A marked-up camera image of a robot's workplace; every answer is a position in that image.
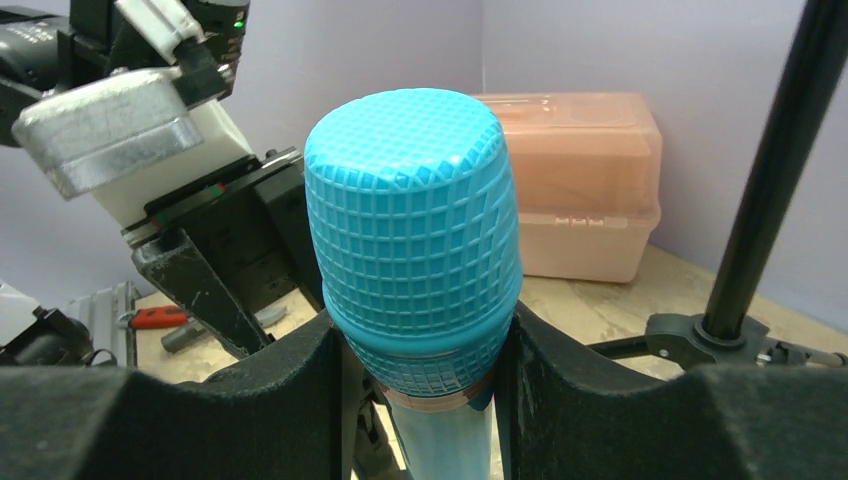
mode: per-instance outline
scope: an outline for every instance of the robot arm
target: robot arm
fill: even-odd
[[[224,98],[232,93],[250,1],[182,4],[197,19],[206,38],[203,46],[229,72]],[[19,146],[11,135],[12,123],[44,97],[102,80],[116,69],[167,65],[113,1],[71,0],[70,17],[0,7],[0,145]]]
[[[241,31],[242,3],[232,27]],[[208,48],[190,8],[114,5],[134,28],[123,27],[113,49],[131,31],[175,66],[119,70],[47,96],[23,109],[14,138],[64,198],[94,196],[139,272],[243,358],[272,341],[254,312],[297,287],[323,309],[300,153],[254,155],[218,102],[234,63]]]

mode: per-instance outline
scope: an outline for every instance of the red tool handle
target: red tool handle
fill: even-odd
[[[130,328],[147,330],[185,325],[188,315],[179,307],[142,308],[130,320]]]

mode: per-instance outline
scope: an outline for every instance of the black pole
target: black pole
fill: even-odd
[[[704,330],[739,337],[848,55],[848,1],[808,0],[724,251]]]

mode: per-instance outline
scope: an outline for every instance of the metal bracket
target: metal bracket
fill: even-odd
[[[677,363],[684,370],[704,363],[752,365],[762,350],[769,328],[750,317],[742,321],[736,340],[721,340],[704,331],[703,315],[657,313],[648,318],[648,353]]]
[[[181,228],[133,251],[139,273],[192,315],[236,358],[271,344],[259,322],[236,299]]]
[[[204,142],[174,75],[136,70],[48,97],[12,134],[69,200]]]

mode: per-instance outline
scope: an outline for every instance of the gray tool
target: gray tool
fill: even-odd
[[[256,314],[256,321],[262,328],[268,328],[288,315],[286,307],[263,308]],[[206,328],[195,318],[189,318],[188,323],[162,337],[162,348],[170,353],[177,353],[201,338],[209,335]]]

